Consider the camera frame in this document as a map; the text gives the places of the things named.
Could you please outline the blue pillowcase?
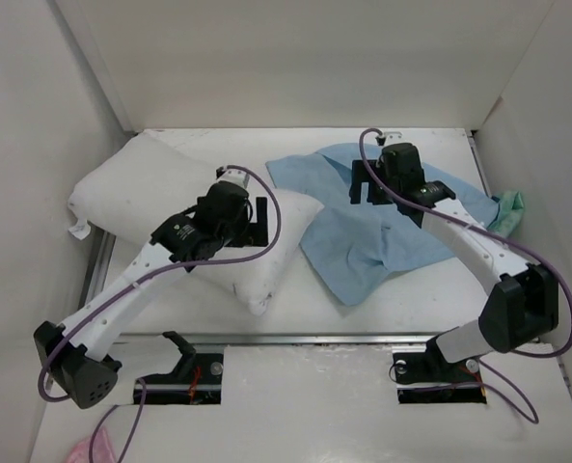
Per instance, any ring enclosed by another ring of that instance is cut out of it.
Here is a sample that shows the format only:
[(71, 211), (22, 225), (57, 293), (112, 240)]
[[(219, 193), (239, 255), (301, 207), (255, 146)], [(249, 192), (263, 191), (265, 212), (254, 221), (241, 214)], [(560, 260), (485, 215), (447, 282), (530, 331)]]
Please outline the blue pillowcase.
[(323, 204), (300, 246), (315, 272), (345, 305), (364, 302), (391, 274), (452, 258), (452, 252), (420, 230), (393, 204), (352, 204), (352, 163), (361, 150), (337, 144), (308, 155), (266, 164), (275, 186)]

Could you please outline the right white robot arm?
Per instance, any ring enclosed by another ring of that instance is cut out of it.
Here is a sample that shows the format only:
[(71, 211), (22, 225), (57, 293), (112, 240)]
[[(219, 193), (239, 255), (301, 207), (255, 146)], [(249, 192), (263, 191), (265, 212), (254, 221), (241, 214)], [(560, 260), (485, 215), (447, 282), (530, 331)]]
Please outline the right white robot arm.
[(554, 273), (493, 237), (444, 182), (427, 180), (414, 145), (389, 145), (377, 159), (353, 161), (349, 197), (352, 204), (396, 204), (402, 215), (452, 251), (487, 296), (477, 319), (429, 342), (423, 367), (430, 377), (447, 379), (461, 361), (511, 352), (557, 328)]

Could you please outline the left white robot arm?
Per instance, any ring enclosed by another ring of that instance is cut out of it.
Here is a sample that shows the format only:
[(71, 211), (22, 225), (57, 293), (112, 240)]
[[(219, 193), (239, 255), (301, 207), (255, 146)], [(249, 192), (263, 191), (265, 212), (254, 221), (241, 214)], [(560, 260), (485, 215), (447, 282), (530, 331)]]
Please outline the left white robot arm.
[(167, 218), (113, 284), (61, 323), (45, 321), (36, 329), (41, 398), (55, 401), (45, 388), (53, 380), (62, 400), (81, 409), (99, 404), (130, 367), (109, 353), (127, 325), (162, 288), (199, 266), (220, 264), (215, 256), (223, 248), (252, 246), (257, 258), (267, 254), (278, 241), (268, 235), (268, 208), (278, 204), (272, 191), (250, 200), (242, 184), (218, 180), (194, 205)]

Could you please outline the pink cloth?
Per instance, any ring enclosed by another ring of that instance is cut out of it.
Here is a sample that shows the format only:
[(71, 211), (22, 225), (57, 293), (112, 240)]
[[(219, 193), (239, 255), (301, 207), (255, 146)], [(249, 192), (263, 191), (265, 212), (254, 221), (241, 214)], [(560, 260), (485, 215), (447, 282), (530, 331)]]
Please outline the pink cloth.
[(92, 456), (95, 463), (115, 463), (117, 461), (109, 435), (104, 428), (98, 431), (93, 441), (91, 439), (92, 437), (89, 436), (76, 443), (68, 452), (64, 462), (89, 463), (90, 449), (93, 451)]

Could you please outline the aluminium front rail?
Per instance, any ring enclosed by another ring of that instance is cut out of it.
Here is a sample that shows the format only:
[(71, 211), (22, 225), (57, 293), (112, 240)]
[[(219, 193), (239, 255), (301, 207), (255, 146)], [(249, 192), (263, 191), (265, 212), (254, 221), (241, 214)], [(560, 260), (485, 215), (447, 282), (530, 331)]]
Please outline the aluminium front rail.
[(214, 334), (183, 333), (184, 339), (196, 345), (333, 345), (333, 344), (425, 344), (431, 333), (323, 333), (323, 334)]

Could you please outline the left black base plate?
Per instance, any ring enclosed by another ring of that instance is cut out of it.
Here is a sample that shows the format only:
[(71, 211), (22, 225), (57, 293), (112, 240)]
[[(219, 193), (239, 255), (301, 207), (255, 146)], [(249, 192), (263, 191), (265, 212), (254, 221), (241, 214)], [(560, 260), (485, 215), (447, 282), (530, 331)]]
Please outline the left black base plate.
[(198, 350), (180, 334), (161, 337), (176, 348), (177, 362), (164, 373), (144, 376), (147, 405), (219, 405), (222, 398), (224, 350)]

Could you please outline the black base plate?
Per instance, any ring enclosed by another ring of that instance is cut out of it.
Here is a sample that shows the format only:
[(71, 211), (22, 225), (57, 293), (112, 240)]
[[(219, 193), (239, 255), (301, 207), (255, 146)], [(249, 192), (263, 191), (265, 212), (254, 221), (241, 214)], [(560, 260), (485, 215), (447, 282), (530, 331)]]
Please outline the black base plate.
[(198, 350), (180, 334), (161, 337), (176, 348), (177, 362), (164, 373), (144, 376), (147, 405), (219, 405), (222, 398), (224, 350)]
[(434, 367), (425, 352), (393, 353), (390, 375), (396, 383), (400, 405), (486, 404), (477, 359)]

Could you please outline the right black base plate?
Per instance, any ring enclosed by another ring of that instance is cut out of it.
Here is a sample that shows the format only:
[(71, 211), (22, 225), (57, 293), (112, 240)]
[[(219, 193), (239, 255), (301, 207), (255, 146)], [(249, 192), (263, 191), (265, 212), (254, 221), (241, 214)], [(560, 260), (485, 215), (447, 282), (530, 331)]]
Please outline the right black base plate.
[(396, 383), (400, 405), (486, 404), (477, 359), (434, 367), (425, 352), (393, 353), (390, 375)]

